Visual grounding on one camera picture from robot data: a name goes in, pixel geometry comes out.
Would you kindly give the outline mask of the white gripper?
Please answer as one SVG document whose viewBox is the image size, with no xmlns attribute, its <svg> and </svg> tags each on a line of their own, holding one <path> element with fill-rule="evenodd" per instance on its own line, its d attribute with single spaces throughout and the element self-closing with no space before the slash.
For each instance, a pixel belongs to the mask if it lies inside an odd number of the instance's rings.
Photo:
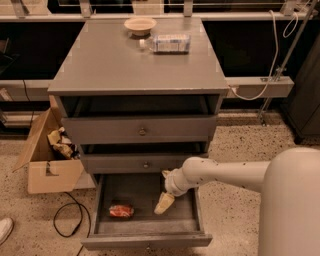
<svg viewBox="0 0 320 256">
<path fill-rule="evenodd" d="M 175 197 L 182 196 L 188 191 L 188 182 L 181 169 L 163 170 L 161 173 L 165 178 L 165 189 L 168 193 L 161 193 L 154 209 L 154 213 L 157 215 L 163 214 L 168 210 L 174 203 Z"/>
</svg>

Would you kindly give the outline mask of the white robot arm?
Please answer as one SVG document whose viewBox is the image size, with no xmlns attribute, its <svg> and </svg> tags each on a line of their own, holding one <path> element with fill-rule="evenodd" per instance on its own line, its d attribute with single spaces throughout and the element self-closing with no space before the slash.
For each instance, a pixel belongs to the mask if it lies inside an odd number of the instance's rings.
<svg viewBox="0 0 320 256">
<path fill-rule="evenodd" d="M 165 191 L 156 214 L 211 181 L 243 187 L 261 194 L 259 256 L 320 256 L 320 150 L 291 148 L 262 162 L 190 157 L 162 175 Z"/>
</svg>

